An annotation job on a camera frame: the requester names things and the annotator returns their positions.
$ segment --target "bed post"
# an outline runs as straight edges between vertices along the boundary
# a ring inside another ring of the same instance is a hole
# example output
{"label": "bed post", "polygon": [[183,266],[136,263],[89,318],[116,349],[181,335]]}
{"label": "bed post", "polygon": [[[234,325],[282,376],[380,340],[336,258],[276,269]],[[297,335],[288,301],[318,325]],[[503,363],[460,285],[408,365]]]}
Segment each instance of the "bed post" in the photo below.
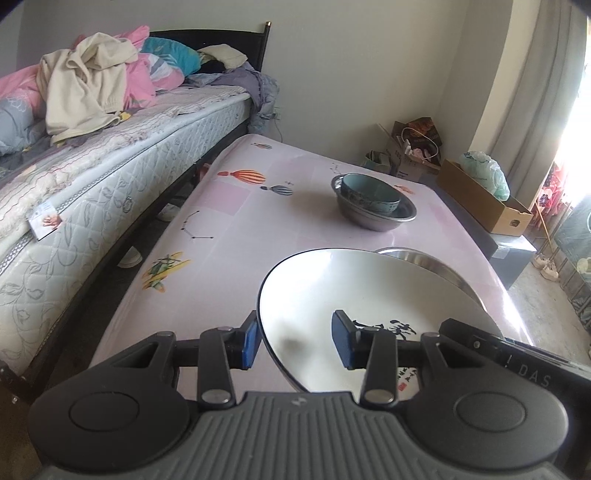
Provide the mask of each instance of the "bed post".
{"label": "bed post", "polygon": [[262,70],[262,61],[265,58],[265,50],[267,49],[267,41],[269,40],[269,32],[271,31],[271,22],[265,23],[265,30],[262,33],[261,48],[259,49],[259,56],[256,60],[256,69],[260,72]]}

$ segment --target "label tag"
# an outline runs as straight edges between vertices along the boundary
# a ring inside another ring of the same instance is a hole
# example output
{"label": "label tag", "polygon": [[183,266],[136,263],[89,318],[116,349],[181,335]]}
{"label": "label tag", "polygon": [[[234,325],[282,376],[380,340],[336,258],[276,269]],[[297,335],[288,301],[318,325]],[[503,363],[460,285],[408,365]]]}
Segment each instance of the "label tag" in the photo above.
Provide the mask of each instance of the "label tag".
{"label": "label tag", "polygon": [[61,223],[60,214],[57,213],[55,207],[49,202],[43,202],[39,205],[27,216],[27,220],[37,240],[45,238],[52,231],[56,230]]}

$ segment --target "black bed frame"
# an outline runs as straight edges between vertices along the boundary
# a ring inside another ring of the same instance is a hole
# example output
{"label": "black bed frame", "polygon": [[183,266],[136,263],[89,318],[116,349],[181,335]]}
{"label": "black bed frame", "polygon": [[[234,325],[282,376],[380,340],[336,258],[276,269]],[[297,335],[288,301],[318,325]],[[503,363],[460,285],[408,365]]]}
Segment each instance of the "black bed frame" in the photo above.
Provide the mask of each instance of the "black bed frame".
{"label": "black bed frame", "polygon": [[[271,22],[267,22],[262,33],[235,30],[165,30],[152,32],[151,36],[176,40],[195,50],[209,45],[226,43],[243,52],[248,57],[250,64],[256,70],[260,71],[265,57],[265,49],[270,31]],[[14,401],[19,399],[30,404],[43,393],[60,357],[63,346],[68,341],[75,327],[76,320],[80,317],[85,307],[85,296],[99,276],[107,268],[115,267],[127,250],[133,246],[135,234],[139,230],[139,227],[149,222],[188,181],[195,186],[199,181],[199,169],[201,166],[213,162],[224,148],[229,146],[237,138],[245,135],[247,133],[246,127],[247,122],[241,123],[215,144],[203,157],[191,165],[175,182],[162,192],[140,214],[123,235],[121,235],[113,247],[99,261],[90,276],[82,284],[80,290],[74,295],[72,301],[54,325],[51,333],[46,337],[42,347],[31,361],[23,376],[17,376],[5,362],[0,361],[0,383],[12,393]]]}

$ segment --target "metal screw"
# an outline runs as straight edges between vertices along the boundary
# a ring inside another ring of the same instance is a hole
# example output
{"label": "metal screw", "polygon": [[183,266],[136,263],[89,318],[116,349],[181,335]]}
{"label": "metal screw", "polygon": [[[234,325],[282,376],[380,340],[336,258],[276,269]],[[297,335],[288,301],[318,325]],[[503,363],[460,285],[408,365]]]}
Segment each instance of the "metal screw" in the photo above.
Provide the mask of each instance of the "metal screw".
{"label": "metal screw", "polygon": [[221,388],[212,388],[201,395],[201,399],[204,402],[210,403],[212,405],[222,405],[230,401],[230,398],[232,398],[230,392],[222,390]]}
{"label": "metal screw", "polygon": [[388,390],[374,388],[365,392],[365,400],[376,405],[387,405],[394,401],[394,394]]}

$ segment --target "wall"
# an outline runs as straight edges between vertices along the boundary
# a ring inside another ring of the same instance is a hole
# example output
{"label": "wall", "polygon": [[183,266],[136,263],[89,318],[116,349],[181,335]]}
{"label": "wall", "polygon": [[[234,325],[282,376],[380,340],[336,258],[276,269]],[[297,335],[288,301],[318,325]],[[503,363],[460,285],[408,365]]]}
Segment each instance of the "wall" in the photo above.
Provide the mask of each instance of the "wall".
{"label": "wall", "polygon": [[512,4],[512,0],[472,0],[469,4],[447,85],[434,115],[446,158],[458,158],[472,144],[499,67]]}
{"label": "wall", "polygon": [[24,4],[19,4],[0,22],[0,77],[17,69],[18,35]]}
{"label": "wall", "polygon": [[375,124],[433,115],[468,0],[27,0],[19,65],[80,33],[273,26],[264,71],[279,80],[286,143],[358,161]]}
{"label": "wall", "polygon": [[490,154],[499,136],[521,78],[539,10],[540,0],[513,2],[499,68],[470,150]]}

